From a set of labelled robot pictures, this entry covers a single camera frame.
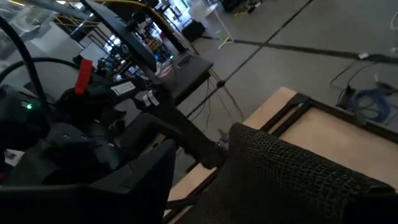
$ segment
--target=wooden tabletop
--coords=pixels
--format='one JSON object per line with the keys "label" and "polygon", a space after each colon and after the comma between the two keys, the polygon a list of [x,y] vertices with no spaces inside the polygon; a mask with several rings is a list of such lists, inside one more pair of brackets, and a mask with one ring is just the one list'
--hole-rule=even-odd
{"label": "wooden tabletop", "polygon": [[[260,129],[295,94],[280,88],[244,124]],[[398,145],[326,112],[310,109],[280,138],[398,188]],[[197,165],[171,189],[169,200],[185,198],[214,171]]]}

